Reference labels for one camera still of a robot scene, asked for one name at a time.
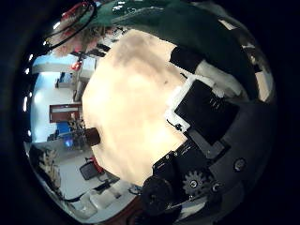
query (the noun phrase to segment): wall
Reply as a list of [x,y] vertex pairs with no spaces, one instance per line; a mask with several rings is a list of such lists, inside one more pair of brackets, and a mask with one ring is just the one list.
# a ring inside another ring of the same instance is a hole
[[49,106],[73,103],[70,89],[54,87],[59,76],[59,72],[42,72],[37,78],[30,114],[33,143],[46,142],[56,130],[56,124],[49,122]]

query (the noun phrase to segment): black cable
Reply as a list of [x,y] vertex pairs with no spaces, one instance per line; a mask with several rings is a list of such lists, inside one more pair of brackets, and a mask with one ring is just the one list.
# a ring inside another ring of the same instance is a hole
[[96,3],[93,0],[87,0],[88,3],[90,4],[90,6],[93,7],[93,12],[92,15],[90,16],[90,18],[88,19],[88,21],[81,27],[79,28],[76,32],[74,32],[72,35],[70,35],[69,37],[67,37],[66,39],[62,40],[61,42],[59,42],[58,44],[55,44],[51,47],[49,47],[48,49],[46,49],[44,51],[44,53],[47,53],[63,44],[65,44],[67,41],[69,41],[70,39],[72,39],[73,37],[75,37],[77,34],[79,34],[93,19],[94,17],[97,15],[97,6]]
[[50,34],[50,35],[48,35],[48,36],[45,36],[44,39],[53,37],[53,36],[55,36],[55,35],[58,35],[58,34],[64,32],[64,31],[68,30],[71,26],[73,26],[76,22],[78,22],[78,21],[85,15],[85,13],[88,11],[88,9],[90,8],[90,6],[91,6],[91,5],[88,5],[88,6],[86,7],[86,10],[83,12],[83,14],[80,15],[78,18],[76,18],[76,20],[75,20],[72,24],[70,24],[69,26],[66,26],[65,28],[63,28],[63,29],[61,29],[61,30],[59,30],[59,31],[57,31],[57,32],[54,32],[54,33],[52,33],[52,34]]

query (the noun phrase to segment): gear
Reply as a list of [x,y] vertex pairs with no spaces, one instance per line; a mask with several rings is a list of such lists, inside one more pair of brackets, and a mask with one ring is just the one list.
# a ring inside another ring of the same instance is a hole
[[197,197],[210,189],[211,179],[204,172],[189,172],[185,178],[183,189],[188,196]]

